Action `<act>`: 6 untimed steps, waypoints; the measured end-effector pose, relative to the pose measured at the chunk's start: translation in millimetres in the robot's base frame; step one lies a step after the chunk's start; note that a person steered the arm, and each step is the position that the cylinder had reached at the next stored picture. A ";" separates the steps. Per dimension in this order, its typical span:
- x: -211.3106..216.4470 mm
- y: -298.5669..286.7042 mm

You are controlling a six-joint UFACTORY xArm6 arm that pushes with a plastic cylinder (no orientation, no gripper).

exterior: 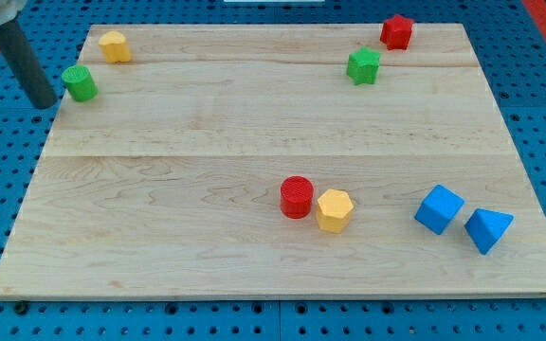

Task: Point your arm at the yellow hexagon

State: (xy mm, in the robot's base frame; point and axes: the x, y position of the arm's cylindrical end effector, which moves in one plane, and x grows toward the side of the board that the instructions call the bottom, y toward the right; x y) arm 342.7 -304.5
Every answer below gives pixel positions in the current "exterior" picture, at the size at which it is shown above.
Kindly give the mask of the dark cylindrical robot arm stick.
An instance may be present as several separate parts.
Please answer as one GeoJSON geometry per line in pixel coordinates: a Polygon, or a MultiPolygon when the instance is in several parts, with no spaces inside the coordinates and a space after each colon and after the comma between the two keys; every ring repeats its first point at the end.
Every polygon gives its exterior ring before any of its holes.
{"type": "Polygon", "coordinates": [[[0,52],[34,108],[47,109],[58,101],[52,84],[16,19],[0,25],[0,52]]]}

